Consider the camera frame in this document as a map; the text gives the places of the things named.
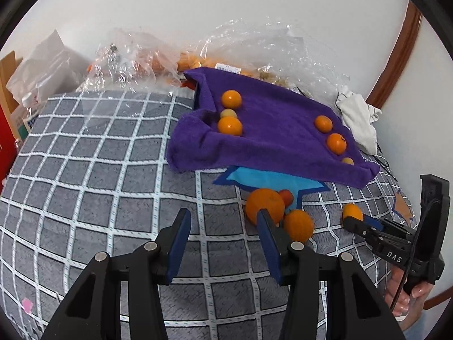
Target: small orange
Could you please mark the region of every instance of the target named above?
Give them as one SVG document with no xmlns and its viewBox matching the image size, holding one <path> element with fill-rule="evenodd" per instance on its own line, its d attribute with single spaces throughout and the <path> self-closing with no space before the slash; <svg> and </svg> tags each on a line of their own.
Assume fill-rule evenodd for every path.
<svg viewBox="0 0 453 340">
<path fill-rule="evenodd" d="M 257 224 L 257 213 L 261 209 L 266 209 L 277 224 L 285 214 L 285 202 L 276 191 L 260 188 L 252 191 L 245 202 L 245 214 L 252 224 Z"/>
<path fill-rule="evenodd" d="M 213 60 L 213 59 L 206 59 L 206 61 L 203 63 L 203 67 L 210 67 L 211 69 L 214 69 L 216 67 L 218 61 Z"/>
<path fill-rule="evenodd" d="M 237 90 L 227 90 L 221 98 L 223 107 L 237 109 L 242 104 L 241 95 Z"/>
<path fill-rule="evenodd" d="M 283 198 L 283 202 L 285 202 L 285 208 L 287 209 L 294 201 L 293 194 L 288 189 L 280 190 L 279 194 Z"/>
<path fill-rule="evenodd" d="M 220 113 L 220 118 L 231 116 L 237 119 L 237 113 L 232 109 L 225 109 Z"/>
<path fill-rule="evenodd" d="M 354 166 L 354 160 L 350 157 L 345 157 L 344 159 L 341 160 L 341 162 Z"/>
<path fill-rule="evenodd" d="M 363 212 L 354 203 L 348 203 L 343 206 L 342 217 L 345 218 L 347 216 L 351 216 L 356 218 L 357 220 L 363 221 Z"/>
<path fill-rule="evenodd" d="M 249 77 L 249 78 L 255 78 L 256 77 L 256 74 L 253 71 L 247 70 L 247 69 L 241 69 L 240 74 L 244 75 L 246 77 Z"/>
<path fill-rule="evenodd" d="M 334 125 L 332 124 L 332 120 L 330 120 L 327 116 L 319 115 L 315 121 L 314 126 L 318 129 L 321 133 L 328 133 L 332 130 Z"/>
<path fill-rule="evenodd" d="M 327 137 L 327 147 L 334 152 L 334 154 L 341 155 L 346 150 L 346 140 L 341 134 L 332 133 Z"/>
<path fill-rule="evenodd" d="M 178 72 L 186 71 L 190 69 L 190 64 L 195 59 L 194 54 L 189 54 L 188 52 L 182 52 L 180 59 L 176 63 L 178 66 Z"/>
<path fill-rule="evenodd" d="M 201 58 L 200 56 L 196 57 L 195 60 L 192 61 L 190 64 L 191 69 L 196 69 L 198 67 L 202 67 L 204 64 L 205 60 Z"/>
<path fill-rule="evenodd" d="M 151 69 L 153 69 L 154 74 L 161 74 L 166 71 L 165 67 L 160 63 L 159 60 L 159 52 L 157 51 L 157 56 L 153 56 L 153 59 L 150 60 L 151 62 L 148 64 L 151 64 Z"/>
<path fill-rule="evenodd" d="M 313 235 L 314 222 L 308 213 L 295 209 L 283 219 L 283 228 L 295 242 L 305 243 Z"/>
<path fill-rule="evenodd" d="M 221 118 L 217 124 L 217 129 L 222 134 L 242 135 L 242 123 L 232 116 Z"/>
</svg>

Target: black cable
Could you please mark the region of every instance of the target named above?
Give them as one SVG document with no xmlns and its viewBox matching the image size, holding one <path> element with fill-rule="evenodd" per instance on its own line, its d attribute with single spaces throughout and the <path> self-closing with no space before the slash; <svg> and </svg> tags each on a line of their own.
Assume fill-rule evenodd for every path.
<svg viewBox="0 0 453 340">
<path fill-rule="evenodd" d="M 381 150 L 381 147 L 379 146 L 379 144 L 377 145 L 377 149 L 379 150 L 379 152 L 382 155 L 382 150 Z M 396 182 L 398 182 L 398 179 L 390 171 L 390 164 L 388 163 L 388 161 L 383 157 L 384 160 L 386 160 L 386 164 L 385 164 L 377 156 L 375 156 L 375 155 L 372 155 L 372 156 L 375 159 L 375 161 L 379 164 L 379 166 L 381 166 L 383 169 L 385 169 L 385 171 L 387 171 L 388 175 L 390 175 Z"/>
<path fill-rule="evenodd" d="M 418 241 L 418 236 L 420 235 L 421 228 L 423 227 L 423 222 L 428 214 L 428 212 L 431 210 L 432 206 L 434 204 L 440 203 L 438 199 L 433 199 L 431 202 L 428 203 L 428 205 L 424 209 L 423 215 L 420 216 L 420 221 L 418 223 L 418 228 L 417 231 L 415 232 L 414 240 L 412 242 L 412 247 L 411 247 L 411 253 L 409 255 L 409 260 L 407 261 L 407 266 L 406 269 L 404 270 L 403 278 L 401 279 L 401 282 L 398 285 L 398 290 L 396 291 L 395 297 L 393 298 L 392 305 L 390 306 L 390 311 L 393 312 L 395 309 L 395 305 L 398 301 L 399 295 L 401 294 L 401 290 L 403 289 L 404 284 L 406 283 L 407 276 L 409 275 L 409 271 L 412 266 L 412 261 L 414 260 L 415 256 L 415 249 L 417 246 L 417 241 Z"/>
</svg>

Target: pink sticker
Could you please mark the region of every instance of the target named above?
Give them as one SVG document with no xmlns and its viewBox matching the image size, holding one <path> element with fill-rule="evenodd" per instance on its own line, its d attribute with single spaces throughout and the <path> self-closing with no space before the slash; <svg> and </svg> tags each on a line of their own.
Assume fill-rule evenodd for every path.
<svg viewBox="0 0 453 340">
<path fill-rule="evenodd" d="M 31 310 L 33 308 L 33 303 L 31 300 L 29 300 L 28 298 L 24 298 L 22 300 L 22 307 L 23 307 L 23 311 L 30 315 L 31 314 Z"/>
</svg>

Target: gray plaid bedsheet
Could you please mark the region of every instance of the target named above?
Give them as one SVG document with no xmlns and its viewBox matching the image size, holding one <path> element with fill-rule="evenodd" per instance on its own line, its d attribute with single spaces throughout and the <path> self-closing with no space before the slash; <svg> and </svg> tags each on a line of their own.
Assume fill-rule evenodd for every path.
<svg viewBox="0 0 453 340">
<path fill-rule="evenodd" d="M 192 214 L 191 235 L 178 276 L 160 287 L 169 339 L 278 338 L 288 288 L 269 276 L 257 231 L 244 218 L 248 193 L 213 185 L 221 169 L 174 173 L 165 161 L 176 122 L 191 106 L 180 97 L 121 92 L 48 101 L 0 202 L 0 305 L 24 338 L 39 339 L 97 252 L 133 251 L 181 207 Z M 399 186 L 384 169 L 363 190 L 327 184 L 330 191 L 304 196 L 316 227 L 309 244 L 331 256 L 352 253 L 383 291 L 386 262 L 341 228 L 341 208 L 354 202 L 373 217 L 404 222 L 392 210 Z M 326 314 L 322 282 L 318 340 Z M 123 339 L 128 320 L 124 283 Z"/>
</svg>

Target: metal screw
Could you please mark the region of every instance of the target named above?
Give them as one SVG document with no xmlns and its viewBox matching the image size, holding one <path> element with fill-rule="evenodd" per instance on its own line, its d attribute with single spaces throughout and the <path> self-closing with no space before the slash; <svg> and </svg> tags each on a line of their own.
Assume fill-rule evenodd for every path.
<svg viewBox="0 0 453 340">
<path fill-rule="evenodd" d="M 354 259 L 354 257 L 352 256 L 352 254 L 348 253 L 348 252 L 343 252 L 341 254 L 341 258 L 342 260 L 346 261 L 346 262 L 350 262 Z"/>
<path fill-rule="evenodd" d="M 295 251 L 301 251 L 304 248 L 304 245 L 301 242 L 292 242 L 291 248 L 293 248 Z"/>
<path fill-rule="evenodd" d="M 157 244 L 154 243 L 154 242 L 147 242 L 145 245 L 144 245 L 144 249 L 146 251 L 153 251 L 157 248 Z"/>
<path fill-rule="evenodd" d="M 94 256 L 94 259 L 98 262 L 102 262 L 106 258 L 107 258 L 107 253 L 105 253 L 105 252 L 96 253 L 96 255 Z"/>
</svg>

